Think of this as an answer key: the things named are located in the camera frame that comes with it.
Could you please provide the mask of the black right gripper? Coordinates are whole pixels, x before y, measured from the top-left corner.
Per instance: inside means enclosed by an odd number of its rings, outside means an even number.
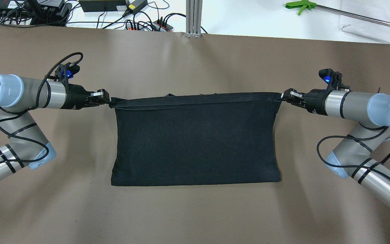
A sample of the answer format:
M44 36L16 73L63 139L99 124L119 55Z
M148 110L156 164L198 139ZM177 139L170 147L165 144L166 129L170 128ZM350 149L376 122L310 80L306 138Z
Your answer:
M326 89L312 89L308 93L299 93L295 89L287 89L281 99L294 106L306 109L310 113L327 115L325 102L328 95Z

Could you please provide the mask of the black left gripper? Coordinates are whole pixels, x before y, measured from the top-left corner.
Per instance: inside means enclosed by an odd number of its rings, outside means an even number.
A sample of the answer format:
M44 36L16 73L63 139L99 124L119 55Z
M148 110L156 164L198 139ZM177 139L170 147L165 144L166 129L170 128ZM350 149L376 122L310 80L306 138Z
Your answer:
M86 107L96 107L100 105L115 105L117 100L110 98L105 89L96 92L87 91L81 85L69 84L66 87L66 109L80 110Z

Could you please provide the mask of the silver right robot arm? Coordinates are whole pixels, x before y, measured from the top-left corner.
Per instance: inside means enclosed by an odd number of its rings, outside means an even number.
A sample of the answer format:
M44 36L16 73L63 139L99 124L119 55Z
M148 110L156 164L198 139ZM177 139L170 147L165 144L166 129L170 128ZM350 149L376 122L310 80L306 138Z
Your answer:
M323 162L337 176L354 179L390 207L390 170L371 157L390 140L390 95L329 89L299 93L291 88L280 98L311 113L357 121Z

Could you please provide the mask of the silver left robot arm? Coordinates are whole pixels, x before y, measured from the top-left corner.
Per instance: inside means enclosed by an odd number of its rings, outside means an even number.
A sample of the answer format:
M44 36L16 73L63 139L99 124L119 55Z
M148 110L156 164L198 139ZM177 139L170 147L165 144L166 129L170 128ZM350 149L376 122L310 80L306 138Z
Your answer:
M0 147L0 181L25 167L37 169L56 157L30 110L78 110L112 102L104 89L87 91L67 81L0 74L0 131L9 139L8 144Z

